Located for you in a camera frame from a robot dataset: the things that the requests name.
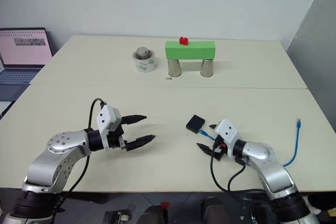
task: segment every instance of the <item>small red block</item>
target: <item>small red block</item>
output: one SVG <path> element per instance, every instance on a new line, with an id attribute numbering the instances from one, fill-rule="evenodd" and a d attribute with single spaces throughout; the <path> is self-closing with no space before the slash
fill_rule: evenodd
<path id="1" fill-rule="evenodd" d="M 161 207 L 162 207 L 163 209 L 168 210 L 169 206 L 170 206 L 170 203 L 169 203 L 169 202 L 161 202 Z"/>
<path id="2" fill-rule="evenodd" d="M 181 45 L 188 45 L 189 44 L 189 39 L 187 37 L 181 37 L 180 38 L 180 44 Z"/>

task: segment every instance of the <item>black box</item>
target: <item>black box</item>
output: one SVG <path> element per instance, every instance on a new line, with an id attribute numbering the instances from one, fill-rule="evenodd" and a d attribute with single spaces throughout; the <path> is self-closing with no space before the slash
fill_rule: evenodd
<path id="1" fill-rule="evenodd" d="M 194 115 L 190 121 L 185 126 L 188 130 L 194 132 L 195 134 L 198 133 L 200 128 L 202 128 L 203 124 L 205 123 L 205 120 L 197 115 Z"/>

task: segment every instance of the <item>white table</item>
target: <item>white table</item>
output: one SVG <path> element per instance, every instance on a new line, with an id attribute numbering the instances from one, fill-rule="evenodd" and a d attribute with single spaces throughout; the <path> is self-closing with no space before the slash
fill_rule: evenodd
<path id="1" fill-rule="evenodd" d="M 96 97 L 119 108 L 122 115 L 148 116 L 125 126 L 125 139 L 152 133 L 156 138 L 131 152 L 93 153 L 78 191 L 218 190 L 209 172 L 210 158 L 196 145 L 210 146 L 212 141 L 185 128 L 193 114 L 205 118 L 207 125 L 230 119 L 243 140 L 270 144 L 281 162 L 293 154 L 296 120 L 301 118 L 298 156 L 288 169 L 300 190 L 336 189 L 336 135 L 306 89 L 116 88 L 88 84 L 32 85 L 24 92 L 0 121 L 0 187 L 20 188 L 29 164 L 52 136 L 86 128 L 89 107 Z M 79 177 L 84 162 L 75 166 L 65 189 Z M 227 157 L 215 162 L 216 176 L 224 187 L 239 169 Z M 260 188 L 255 171 L 248 167 L 234 180 L 233 188 Z"/>
<path id="2" fill-rule="evenodd" d="M 182 75 L 166 80 L 164 51 L 176 38 L 72 36 L 34 78 L 32 84 L 112 84 L 147 87 L 291 88 L 306 85 L 278 41 L 216 40 L 214 75 L 200 75 L 201 61 L 181 61 Z M 158 68 L 139 73 L 133 52 L 146 46 Z"/>

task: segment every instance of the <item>black cable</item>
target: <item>black cable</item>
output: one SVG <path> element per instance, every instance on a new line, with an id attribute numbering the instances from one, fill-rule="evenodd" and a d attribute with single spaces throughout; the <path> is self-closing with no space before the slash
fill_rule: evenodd
<path id="1" fill-rule="evenodd" d="M 233 198 L 237 199 L 240 202 L 243 202 L 247 205 L 257 205 L 260 206 L 262 204 L 268 203 L 268 201 L 265 200 L 255 200 L 255 199 L 250 199 L 248 194 L 265 194 L 265 191 L 262 189 L 248 189 L 248 190 L 238 190 L 238 191 L 229 191 L 225 188 L 223 188 L 217 181 L 215 174 L 214 174 L 214 169 L 213 169 L 213 162 L 214 162 L 214 154 L 215 154 L 215 149 L 216 145 L 214 145 L 211 153 L 211 159 L 210 159 L 210 172 L 212 179 L 214 180 L 216 186 L 223 192 L 228 193 L 231 195 Z"/>
<path id="2" fill-rule="evenodd" d="M 96 103 L 97 101 L 100 101 L 100 106 L 102 105 L 102 103 L 103 103 L 103 104 L 105 103 L 105 102 L 104 102 L 102 99 L 100 99 L 100 98 L 96 98 L 96 99 L 94 99 L 94 101 L 93 101 L 92 104 L 91 104 L 91 108 L 90 108 L 89 126 L 88 126 L 88 128 L 91 128 L 91 121 L 92 121 L 93 107 L 95 106 L 95 103 Z"/>
<path id="3" fill-rule="evenodd" d="M 231 191 L 231 183 L 232 183 L 232 181 L 235 179 L 235 177 L 237 177 L 239 174 L 241 174 L 245 170 L 245 168 L 246 168 L 246 165 L 244 164 L 243 167 L 235 175 L 233 175 L 230 178 L 229 182 L 227 183 L 227 190 L 228 191 Z"/>
<path id="4" fill-rule="evenodd" d="M 100 99 L 100 98 L 96 98 L 94 99 L 94 101 L 92 102 L 91 104 L 91 108 L 90 108 L 90 115 L 89 115 L 89 125 L 88 125 L 88 128 L 91 128 L 91 121 L 92 121 L 92 113 L 93 113 L 93 108 L 95 107 L 95 103 L 97 101 L 100 101 L 100 106 L 102 107 L 105 102 Z M 67 199 L 67 197 L 69 196 L 69 194 L 74 190 L 74 188 L 79 184 L 79 182 L 82 180 L 82 178 L 84 177 L 85 173 L 86 173 L 86 170 L 88 169 L 88 166 L 89 166 L 89 162 L 90 162 L 90 155 L 88 155 L 86 157 L 86 162 L 85 162 L 85 166 L 84 166 L 84 169 L 83 169 L 83 172 L 82 174 L 80 175 L 80 177 L 78 178 L 78 180 L 74 183 L 74 185 L 65 193 L 65 195 L 60 199 L 60 201 L 58 202 L 57 206 L 56 206 L 56 209 L 55 209 L 55 213 L 54 213 L 54 216 L 52 217 L 52 221 L 51 221 L 51 224 L 54 224 L 54 221 L 55 221 L 55 217 L 56 217 L 56 213 L 59 211 L 59 209 L 61 208 L 62 204 L 64 203 L 64 201 Z"/>

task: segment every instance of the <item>blue cable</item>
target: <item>blue cable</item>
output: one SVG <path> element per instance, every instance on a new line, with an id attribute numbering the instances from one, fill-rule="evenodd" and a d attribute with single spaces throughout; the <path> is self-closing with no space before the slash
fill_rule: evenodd
<path id="1" fill-rule="evenodd" d="M 199 130 L 198 132 L 200 132 L 202 135 L 204 135 L 204 136 L 207 136 L 207 137 L 209 137 L 211 140 L 215 140 L 212 136 L 210 136 L 208 133 L 206 133 L 205 131 L 203 131 L 203 130 Z"/>
<path id="2" fill-rule="evenodd" d="M 297 128 L 297 131 L 296 131 L 296 141 L 295 141 L 295 152 L 294 152 L 294 156 L 292 157 L 292 159 L 288 162 L 288 163 L 285 163 L 283 166 L 284 167 L 287 167 L 289 166 L 291 163 L 293 163 L 293 161 L 295 160 L 296 158 L 296 155 L 298 154 L 298 147 L 299 147 L 299 133 L 300 133 L 300 128 L 301 128 L 301 120 L 298 119 L 298 122 L 296 123 L 296 128 Z"/>
<path id="3" fill-rule="evenodd" d="M 287 162 L 287 163 L 285 163 L 284 165 L 283 165 L 283 167 L 287 167 L 287 166 L 289 166 L 291 163 L 293 163 L 294 162 L 294 160 L 295 160 L 295 158 L 296 158 L 296 156 L 297 156 L 297 154 L 298 154 L 298 147 L 299 147 L 299 133 L 300 133 L 300 128 L 301 128 L 301 120 L 300 119 L 298 119 L 298 121 L 296 122 L 296 128 L 297 128 L 297 131 L 296 131 L 296 141 L 295 141 L 295 151 L 294 151 L 294 155 L 293 155 L 293 157 L 292 157 L 292 159 L 289 161 L 289 162 Z M 204 135 L 204 136 L 206 136 L 206 137 L 209 137 L 211 140 L 215 140 L 212 136 L 210 136 L 208 133 L 206 133 L 205 131 L 203 131 L 203 130 L 199 130 L 198 132 L 200 132 L 202 135 Z"/>

